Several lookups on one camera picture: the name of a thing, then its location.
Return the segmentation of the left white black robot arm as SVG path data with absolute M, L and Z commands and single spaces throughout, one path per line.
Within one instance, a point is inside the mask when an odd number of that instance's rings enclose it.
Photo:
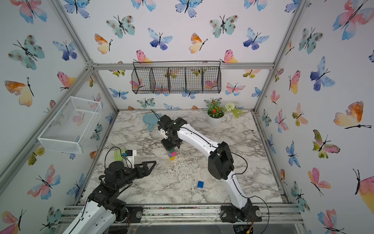
M 112 162 L 99 177 L 100 184 L 90 193 L 82 210 L 64 231 L 65 234 L 107 234 L 113 224 L 140 223 L 143 208 L 127 207 L 119 195 L 128 189 L 134 180 L 147 177 L 156 161 L 145 161 L 132 168 L 123 162 Z

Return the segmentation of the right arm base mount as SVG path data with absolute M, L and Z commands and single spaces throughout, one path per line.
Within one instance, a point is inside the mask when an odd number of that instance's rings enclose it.
M 233 205 L 221 206 L 220 219 L 222 222 L 262 222 L 262 213 L 258 206 L 239 209 Z

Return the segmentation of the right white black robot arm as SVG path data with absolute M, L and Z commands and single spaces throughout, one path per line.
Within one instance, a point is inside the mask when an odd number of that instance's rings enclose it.
M 239 210 L 250 204 L 252 198 L 257 198 L 266 203 L 261 197 L 256 195 L 246 196 L 241 188 L 234 167 L 233 155 L 235 154 L 224 141 L 219 143 L 209 139 L 195 130 L 190 124 L 182 118 L 172 120 L 169 116 L 155 115 L 158 119 L 158 130 L 163 136 L 161 140 L 164 148 L 170 151 L 174 148 L 180 148 L 185 141 L 199 150 L 208 159 L 208 171 L 216 178 L 221 180 L 226 188 L 231 203 Z

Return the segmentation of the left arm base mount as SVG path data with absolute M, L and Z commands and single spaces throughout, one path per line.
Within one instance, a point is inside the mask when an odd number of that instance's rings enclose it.
M 113 223 L 140 223 L 141 217 L 143 216 L 144 207 L 142 206 L 127 206 L 121 205 L 115 208 L 114 211 L 106 210 L 105 215 L 114 217 Z

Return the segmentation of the blue small lego brick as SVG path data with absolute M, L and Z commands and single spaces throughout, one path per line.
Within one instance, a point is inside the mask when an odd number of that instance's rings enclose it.
M 198 181 L 197 187 L 202 189 L 204 187 L 204 182 Z

